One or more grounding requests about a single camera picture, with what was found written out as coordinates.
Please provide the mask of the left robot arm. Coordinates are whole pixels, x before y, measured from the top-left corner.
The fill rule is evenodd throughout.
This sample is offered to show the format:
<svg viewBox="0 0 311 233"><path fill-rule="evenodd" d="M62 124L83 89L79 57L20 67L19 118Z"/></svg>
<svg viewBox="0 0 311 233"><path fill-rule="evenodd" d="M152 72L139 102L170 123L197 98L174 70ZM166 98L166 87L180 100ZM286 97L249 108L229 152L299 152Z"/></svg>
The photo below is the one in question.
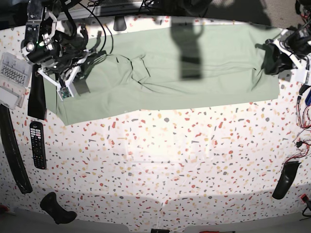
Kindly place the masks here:
<svg viewBox="0 0 311 233"><path fill-rule="evenodd" d="M297 0L295 10L304 21L296 28L281 31L275 39L266 40L262 68L267 75L277 75L285 70L294 79L307 86L311 85L311 2Z"/></svg>

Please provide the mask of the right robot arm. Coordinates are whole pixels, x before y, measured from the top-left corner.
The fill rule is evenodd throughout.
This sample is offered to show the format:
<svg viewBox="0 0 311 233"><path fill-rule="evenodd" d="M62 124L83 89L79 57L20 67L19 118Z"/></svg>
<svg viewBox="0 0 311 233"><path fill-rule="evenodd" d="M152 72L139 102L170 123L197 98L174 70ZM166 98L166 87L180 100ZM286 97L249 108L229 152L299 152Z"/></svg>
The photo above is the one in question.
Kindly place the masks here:
<svg viewBox="0 0 311 233"><path fill-rule="evenodd" d="M23 57L41 76L56 87L60 99L74 97L73 84L82 65L91 55L86 48L86 26L77 26L69 9L77 0L31 0L27 5L27 22Z"/></svg>

